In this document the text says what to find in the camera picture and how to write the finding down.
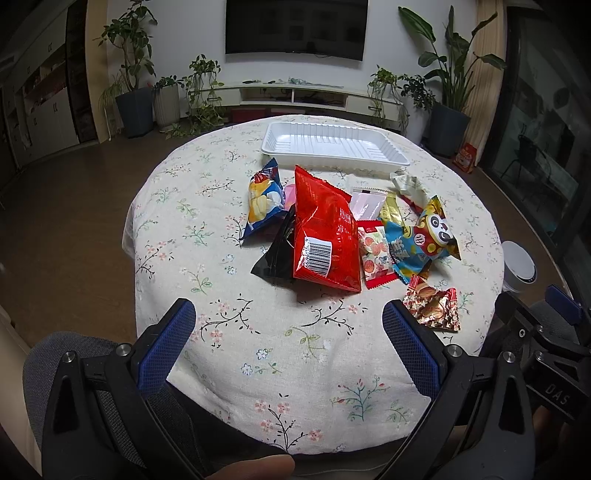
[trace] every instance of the small wrapped candy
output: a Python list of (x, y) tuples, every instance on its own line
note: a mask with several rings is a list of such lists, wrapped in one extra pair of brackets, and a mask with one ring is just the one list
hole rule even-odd
[(421, 325), (449, 332), (460, 331), (455, 288), (436, 290), (414, 275), (402, 302)]
[(406, 284), (430, 261), (448, 255), (460, 260), (457, 241), (437, 196), (429, 200), (415, 226), (386, 222), (385, 231), (394, 270)]
[(365, 272), (365, 285), (374, 288), (396, 280), (384, 226), (379, 220), (358, 220), (359, 252)]

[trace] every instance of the gray plant pot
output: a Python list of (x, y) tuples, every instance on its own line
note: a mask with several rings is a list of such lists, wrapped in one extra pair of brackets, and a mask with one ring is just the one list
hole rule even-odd
[(178, 102), (178, 85), (169, 85), (162, 89), (154, 89), (154, 115), (160, 130), (170, 130), (172, 124), (181, 119), (181, 108)]
[(433, 107), (428, 147), (442, 157), (452, 157), (460, 150), (470, 117), (440, 103)]
[(115, 98), (127, 138), (142, 137), (154, 128), (152, 89), (133, 90)]

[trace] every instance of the human thumb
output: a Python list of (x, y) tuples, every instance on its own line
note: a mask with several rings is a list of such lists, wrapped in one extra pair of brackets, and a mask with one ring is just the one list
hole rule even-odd
[(296, 464), (289, 455), (272, 455), (258, 460), (232, 463), (207, 480), (287, 480)]

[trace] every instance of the blue gripper pad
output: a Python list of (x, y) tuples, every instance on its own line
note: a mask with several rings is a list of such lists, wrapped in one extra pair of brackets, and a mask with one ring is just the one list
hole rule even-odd
[(437, 362), (392, 301), (384, 307), (382, 324), (417, 390), (434, 400), (440, 389)]
[(137, 385), (144, 398), (156, 393), (164, 385), (166, 377), (195, 328), (195, 319), (193, 304), (188, 300), (178, 299), (158, 325), (148, 327), (155, 330), (149, 332), (147, 329), (138, 340), (140, 343), (144, 335), (157, 335), (153, 342), (148, 340), (151, 343), (148, 344), (149, 350), (138, 364)]

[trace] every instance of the round table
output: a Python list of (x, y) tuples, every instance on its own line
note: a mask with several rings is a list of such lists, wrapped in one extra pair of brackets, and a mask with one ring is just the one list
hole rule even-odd
[[(138, 335), (179, 297), (197, 325), (168, 380), (219, 419), (289, 453), (358, 450), (408, 435), (430, 399), (415, 388), (382, 327), (382, 310), (401, 299), (396, 280), (350, 294), (305, 281), (273, 285), (250, 273), (273, 238), (241, 243), (248, 183), (275, 121), (357, 124), (289, 115), (227, 127), (176, 149), (133, 201), (124, 249), (135, 260)], [(421, 148), (383, 131), (442, 201), (462, 260), (434, 262), (428, 283), (457, 289), (461, 331), (437, 332), (478, 354), (501, 291), (503, 257), (495, 224), (464, 181)], [(349, 192), (391, 188), (383, 175), (311, 172)], [(291, 170), (280, 170), (283, 184)], [(412, 222), (409, 212), (403, 212)]]

